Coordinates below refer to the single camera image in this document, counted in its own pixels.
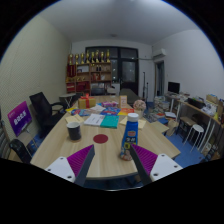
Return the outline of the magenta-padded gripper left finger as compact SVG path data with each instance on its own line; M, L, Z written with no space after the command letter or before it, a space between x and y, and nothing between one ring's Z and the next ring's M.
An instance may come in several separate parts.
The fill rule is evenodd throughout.
M46 171L76 185L83 186L94 156L94 145L90 145L69 157L57 158L46 168Z

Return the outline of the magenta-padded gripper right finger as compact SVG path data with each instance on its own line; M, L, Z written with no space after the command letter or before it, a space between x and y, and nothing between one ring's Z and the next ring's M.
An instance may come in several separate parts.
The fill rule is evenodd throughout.
M182 169L166 154L156 155L138 145L131 145L130 154L143 185L150 184Z

